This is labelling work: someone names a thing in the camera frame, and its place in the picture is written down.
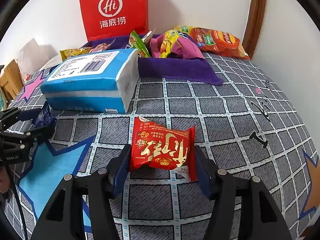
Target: white circle logo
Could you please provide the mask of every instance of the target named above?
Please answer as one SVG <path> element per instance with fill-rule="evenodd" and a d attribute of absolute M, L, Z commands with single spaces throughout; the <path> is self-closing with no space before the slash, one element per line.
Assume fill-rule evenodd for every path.
<path fill-rule="evenodd" d="M 104 17 L 113 17 L 122 9 L 122 0 L 100 0 L 98 10 Z"/>

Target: barcode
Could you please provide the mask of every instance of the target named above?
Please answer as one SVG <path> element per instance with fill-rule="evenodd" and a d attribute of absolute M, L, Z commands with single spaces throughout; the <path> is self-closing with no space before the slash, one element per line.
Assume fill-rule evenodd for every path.
<path fill-rule="evenodd" d="M 99 68 L 105 63 L 105 60 L 100 61 L 92 61 L 87 63 L 84 68 L 80 71 L 80 73 L 88 72 L 88 71 L 98 71 Z"/>

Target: orange chip bag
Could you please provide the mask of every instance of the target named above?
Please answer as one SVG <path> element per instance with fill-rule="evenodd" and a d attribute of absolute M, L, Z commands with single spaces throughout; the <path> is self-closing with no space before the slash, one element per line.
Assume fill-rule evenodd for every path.
<path fill-rule="evenodd" d="M 191 26 L 175 26 L 174 29 L 187 33 L 198 43 L 201 51 L 250 60 L 240 40 L 230 33 Z"/>
<path fill-rule="evenodd" d="M 194 153 L 195 127 L 170 130 L 143 117 L 135 117 L 130 171 L 144 164 L 173 170 L 191 181 L 196 178 Z"/>

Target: black cable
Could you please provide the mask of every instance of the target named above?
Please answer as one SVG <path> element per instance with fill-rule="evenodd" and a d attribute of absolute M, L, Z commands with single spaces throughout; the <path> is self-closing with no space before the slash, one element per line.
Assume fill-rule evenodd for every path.
<path fill-rule="evenodd" d="M 22 212 L 22 206 L 21 206 L 21 203 L 20 203 L 20 200 L 19 200 L 19 196 L 18 196 L 18 192 L 17 192 L 17 188 L 16 188 L 16 185 L 14 183 L 14 180 L 13 180 L 13 177 L 12 177 L 12 173 L 10 171 L 10 167 L 8 165 L 8 162 L 7 162 L 7 159 L 5 158 L 5 156 L 3 156 L 3 152 L 0 150 L 1 152 L 1 160 L 2 162 L 4 163 L 4 166 L 5 166 L 5 169 L 7 170 L 7 173 L 8 173 L 8 177 L 9 177 L 9 180 L 10 180 L 10 184 L 12 186 L 12 190 L 13 190 L 13 194 L 14 194 L 14 197 L 16 199 L 16 202 L 17 202 L 17 205 L 18 205 L 18 209 L 19 209 L 19 213 L 20 213 L 20 216 L 21 216 L 21 220 L 22 220 L 22 226 L 23 226 L 23 231 L 24 231 L 24 238 L 25 240 L 28 240 L 28 233 L 27 233 L 27 227 L 26 227 L 26 221 L 24 220 L 24 215 L 23 215 L 23 212 Z"/>

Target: blue tissue package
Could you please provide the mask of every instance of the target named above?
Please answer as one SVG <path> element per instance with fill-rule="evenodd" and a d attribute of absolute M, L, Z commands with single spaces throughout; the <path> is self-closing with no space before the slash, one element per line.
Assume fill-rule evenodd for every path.
<path fill-rule="evenodd" d="M 53 109 L 126 113 L 138 78 L 138 50 L 116 49 L 66 59 L 40 89 Z"/>

